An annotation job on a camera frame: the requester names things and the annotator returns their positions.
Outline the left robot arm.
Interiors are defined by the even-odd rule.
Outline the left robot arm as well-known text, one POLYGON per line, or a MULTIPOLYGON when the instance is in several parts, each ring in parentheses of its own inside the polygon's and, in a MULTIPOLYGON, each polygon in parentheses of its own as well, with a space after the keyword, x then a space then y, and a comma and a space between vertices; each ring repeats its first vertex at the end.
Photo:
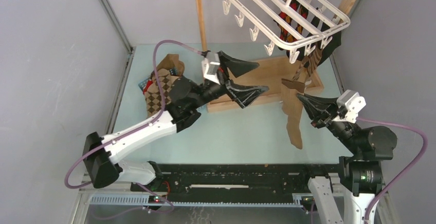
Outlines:
POLYGON ((201 116, 198 109, 221 96, 227 95, 240 108, 249 106, 269 88, 239 85, 231 77, 240 77, 259 66, 257 62, 235 59, 222 51, 204 52, 203 83, 196 84, 181 76, 170 83, 167 94, 170 102, 156 114, 117 133, 87 135, 83 162, 93 187, 101 189, 120 181, 142 184, 149 191, 159 190, 162 177, 158 165, 153 161, 128 162, 126 156, 157 139, 189 128, 201 116))

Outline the plain brown sock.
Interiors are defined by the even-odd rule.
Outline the plain brown sock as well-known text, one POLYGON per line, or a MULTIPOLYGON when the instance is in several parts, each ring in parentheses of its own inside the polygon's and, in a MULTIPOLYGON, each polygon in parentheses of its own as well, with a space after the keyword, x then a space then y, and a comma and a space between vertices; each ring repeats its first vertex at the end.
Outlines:
POLYGON ((179 54, 168 53, 157 65, 157 70, 168 70, 173 76, 182 76, 185 71, 185 64, 180 60, 179 54))

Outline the white plastic clip hanger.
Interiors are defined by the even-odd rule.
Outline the white plastic clip hanger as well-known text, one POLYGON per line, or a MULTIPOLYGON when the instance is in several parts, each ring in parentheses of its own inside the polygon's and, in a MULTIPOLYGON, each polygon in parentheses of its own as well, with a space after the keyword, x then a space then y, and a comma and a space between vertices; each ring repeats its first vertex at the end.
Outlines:
POLYGON ((270 42, 264 45, 268 55, 275 48, 289 53, 291 64, 299 57, 305 57, 315 49, 325 49, 333 37, 350 26, 350 18, 328 0, 251 0, 260 11, 265 12, 278 25, 280 32, 274 32, 271 26, 259 18, 239 0, 223 0, 223 12, 229 14, 230 8, 238 11, 234 17, 242 27, 250 21, 251 41, 256 41, 261 33, 270 42))

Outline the brown striped sock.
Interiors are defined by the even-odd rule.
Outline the brown striped sock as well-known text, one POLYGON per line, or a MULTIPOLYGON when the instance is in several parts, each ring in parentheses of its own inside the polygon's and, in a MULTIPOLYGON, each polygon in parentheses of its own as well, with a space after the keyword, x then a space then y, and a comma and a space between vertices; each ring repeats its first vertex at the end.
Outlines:
POLYGON ((305 69, 305 81, 311 80, 313 73, 317 69, 322 58, 322 50, 318 47, 314 51, 303 58, 302 66, 305 69))
POLYGON ((306 83, 311 78, 311 65, 308 56, 304 57, 300 63, 299 68, 292 77, 292 81, 297 81, 301 83, 306 83))

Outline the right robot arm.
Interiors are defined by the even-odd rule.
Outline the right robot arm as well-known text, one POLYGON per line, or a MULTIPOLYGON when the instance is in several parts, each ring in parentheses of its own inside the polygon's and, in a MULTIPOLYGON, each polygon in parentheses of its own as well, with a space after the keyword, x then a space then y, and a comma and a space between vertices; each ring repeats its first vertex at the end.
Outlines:
POLYGON ((352 153, 351 157, 339 157, 343 216, 326 191, 327 176, 317 176, 312 172, 303 174, 299 178, 301 189, 313 193, 322 223, 371 223, 376 205, 370 202, 385 184, 380 163, 393 158, 396 134, 385 126, 361 128, 356 124, 358 113, 366 105, 365 98, 356 91, 347 90, 338 98, 307 94, 297 94, 297 98, 311 125, 328 129, 352 153))

